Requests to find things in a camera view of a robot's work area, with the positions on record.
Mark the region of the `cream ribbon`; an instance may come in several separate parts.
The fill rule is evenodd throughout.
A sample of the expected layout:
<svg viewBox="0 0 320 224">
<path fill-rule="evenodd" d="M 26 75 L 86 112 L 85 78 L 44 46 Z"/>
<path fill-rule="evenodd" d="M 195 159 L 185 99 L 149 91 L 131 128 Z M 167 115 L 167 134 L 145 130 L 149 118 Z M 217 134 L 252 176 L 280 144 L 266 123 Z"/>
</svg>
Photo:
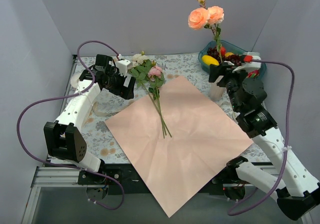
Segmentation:
<svg viewBox="0 0 320 224">
<path fill-rule="evenodd" d="M 119 111 L 116 111 L 116 112 L 103 112 L 103 111 L 98 110 L 98 106 L 99 106 L 99 103 L 97 101 L 92 106 L 92 111 L 97 117 L 112 117 L 112 116 L 114 116 L 114 115 L 119 113 Z"/>
</svg>

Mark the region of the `white flower stem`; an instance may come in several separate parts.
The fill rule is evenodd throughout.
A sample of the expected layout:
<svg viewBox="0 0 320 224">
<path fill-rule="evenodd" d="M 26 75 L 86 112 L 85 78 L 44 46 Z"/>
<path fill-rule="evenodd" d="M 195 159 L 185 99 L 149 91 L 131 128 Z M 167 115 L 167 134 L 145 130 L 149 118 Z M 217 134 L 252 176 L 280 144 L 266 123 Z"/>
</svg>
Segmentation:
<svg viewBox="0 0 320 224">
<path fill-rule="evenodd" d="M 128 69 L 129 73 L 137 79 L 137 86 L 142 87 L 147 95 L 149 96 L 150 100 L 152 101 L 152 95 L 148 92 L 148 88 L 150 86 L 150 81 L 148 80 L 148 72 L 149 70 L 154 67 L 158 66 L 157 62 L 151 60 L 145 53 L 142 51 L 140 53 L 135 54 L 131 59 L 132 67 Z"/>
</svg>

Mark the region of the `single pink flower stem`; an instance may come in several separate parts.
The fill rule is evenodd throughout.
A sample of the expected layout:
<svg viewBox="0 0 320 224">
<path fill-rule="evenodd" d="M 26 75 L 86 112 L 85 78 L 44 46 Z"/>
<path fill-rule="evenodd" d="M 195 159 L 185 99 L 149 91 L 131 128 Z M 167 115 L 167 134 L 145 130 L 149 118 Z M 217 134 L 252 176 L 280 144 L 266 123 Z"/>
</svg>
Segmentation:
<svg viewBox="0 0 320 224">
<path fill-rule="evenodd" d="M 163 70 L 157 65 L 153 66 L 148 72 L 148 80 L 149 80 L 148 92 L 152 96 L 151 100 L 160 117 L 162 136 L 163 138 L 165 138 L 167 135 L 169 135 L 169 137 L 172 138 L 173 136 L 169 131 L 169 128 L 164 120 L 162 109 L 161 109 L 161 102 L 160 102 L 160 88 L 165 83 Z"/>
</svg>

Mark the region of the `pink wrapping paper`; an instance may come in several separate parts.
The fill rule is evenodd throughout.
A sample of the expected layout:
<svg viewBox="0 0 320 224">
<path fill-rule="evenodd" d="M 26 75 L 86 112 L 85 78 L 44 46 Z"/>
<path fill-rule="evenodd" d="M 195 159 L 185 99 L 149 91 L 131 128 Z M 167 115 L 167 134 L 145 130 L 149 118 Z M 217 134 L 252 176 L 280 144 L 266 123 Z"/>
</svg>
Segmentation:
<svg viewBox="0 0 320 224">
<path fill-rule="evenodd" d="M 183 76 L 162 86 L 160 105 L 144 96 L 106 126 L 171 217 L 252 141 Z"/>
</svg>

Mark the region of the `pink twin-bloom flower stem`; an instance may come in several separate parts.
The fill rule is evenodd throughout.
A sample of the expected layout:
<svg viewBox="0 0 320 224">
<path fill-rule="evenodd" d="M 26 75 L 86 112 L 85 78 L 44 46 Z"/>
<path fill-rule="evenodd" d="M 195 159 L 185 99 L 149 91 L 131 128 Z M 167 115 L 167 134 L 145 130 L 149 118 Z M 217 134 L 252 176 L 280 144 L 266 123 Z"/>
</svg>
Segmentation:
<svg viewBox="0 0 320 224">
<path fill-rule="evenodd" d="M 199 8 L 194 9 L 188 16 L 188 26 L 193 30 L 209 29 L 216 43 L 219 60 L 222 61 L 221 27 L 224 21 L 224 9 L 220 6 L 206 6 L 206 0 L 197 0 Z"/>
</svg>

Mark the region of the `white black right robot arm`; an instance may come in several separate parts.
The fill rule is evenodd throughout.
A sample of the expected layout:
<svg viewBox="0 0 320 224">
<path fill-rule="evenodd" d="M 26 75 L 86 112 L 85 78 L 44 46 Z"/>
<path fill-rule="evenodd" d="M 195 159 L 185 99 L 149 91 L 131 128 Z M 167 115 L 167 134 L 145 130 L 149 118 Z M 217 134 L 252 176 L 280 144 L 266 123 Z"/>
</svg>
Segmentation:
<svg viewBox="0 0 320 224">
<path fill-rule="evenodd" d="M 230 160 L 224 168 L 230 182 L 245 181 L 266 195 L 244 210 L 228 211 L 228 215 L 248 212 L 271 197 L 289 219 L 300 219 L 320 204 L 320 182 L 289 147 L 289 131 L 282 135 L 277 122 L 264 108 L 267 93 L 263 82 L 249 78 L 247 67 L 229 62 L 211 64 L 209 69 L 209 82 L 222 77 L 217 85 L 226 88 L 232 110 L 239 114 L 236 118 L 239 127 L 262 149 L 278 172 L 278 176 L 273 176 L 243 156 Z"/>
</svg>

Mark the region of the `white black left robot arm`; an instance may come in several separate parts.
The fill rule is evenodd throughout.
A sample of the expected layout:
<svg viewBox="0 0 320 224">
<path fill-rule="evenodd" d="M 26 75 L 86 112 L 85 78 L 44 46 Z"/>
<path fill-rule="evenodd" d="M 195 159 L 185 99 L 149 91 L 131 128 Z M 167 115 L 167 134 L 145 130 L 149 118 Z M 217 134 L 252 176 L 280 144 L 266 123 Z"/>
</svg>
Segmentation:
<svg viewBox="0 0 320 224">
<path fill-rule="evenodd" d="M 95 64 L 75 77 L 76 96 L 69 100 L 56 120 L 47 122 L 43 129 L 48 154 L 89 170 L 89 178 L 95 184 L 106 180 L 106 171 L 100 167 L 102 161 L 87 150 L 81 129 L 103 89 L 125 100 L 134 98 L 136 79 L 127 77 L 132 66 L 127 59 L 114 61 L 110 56 L 98 54 Z"/>
</svg>

